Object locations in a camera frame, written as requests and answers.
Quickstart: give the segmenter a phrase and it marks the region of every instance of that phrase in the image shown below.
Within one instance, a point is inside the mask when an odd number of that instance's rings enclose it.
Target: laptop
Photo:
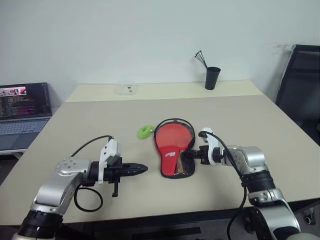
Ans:
[[[0,151],[27,149],[51,116],[46,82],[0,85]]]

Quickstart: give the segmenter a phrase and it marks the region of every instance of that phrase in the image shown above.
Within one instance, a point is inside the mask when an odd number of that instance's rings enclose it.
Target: red rubber paddle face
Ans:
[[[180,151],[188,148],[193,136],[188,128],[180,123],[168,123],[156,132],[156,145],[161,155],[161,171],[164,175],[175,174]]]

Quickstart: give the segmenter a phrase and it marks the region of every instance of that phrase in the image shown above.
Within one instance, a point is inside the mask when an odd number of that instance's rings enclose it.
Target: green clip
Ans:
[[[151,125],[144,125],[138,130],[138,139],[145,139],[147,138],[150,133],[152,132],[152,126]]]

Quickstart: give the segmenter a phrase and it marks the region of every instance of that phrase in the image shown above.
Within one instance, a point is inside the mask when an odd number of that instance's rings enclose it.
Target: beige tabletop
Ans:
[[[87,213],[72,202],[65,223],[237,208],[243,189],[229,166],[201,165],[196,160],[195,173],[189,178],[161,176],[153,138],[139,140],[137,130],[167,118],[183,118],[196,132],[210,127],[227,145],[261,148],[275,185],[287,201],[320,197],[320,147],[263,94],[66,102],[0,186],[0,225],[20,224],[57,163],[88,140],[107,134],[121,144],[124,163],[145,164],[149,169],[121,178],[115,198],[113,184],[96,185],[103,207]],[[105,143],[103,139],[93,142],[77,156],[97,161]],[[199,145],[203,142],[197,137],[194,149]],[[80,192],[78,198],[86,208],[99,204],[91,192]]]

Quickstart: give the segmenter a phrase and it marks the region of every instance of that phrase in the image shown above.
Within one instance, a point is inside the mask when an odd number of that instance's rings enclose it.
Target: black cup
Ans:
[[[210,66],[206,69],[205,89],[215,89],[220,71],[221,69],[215,66]]]

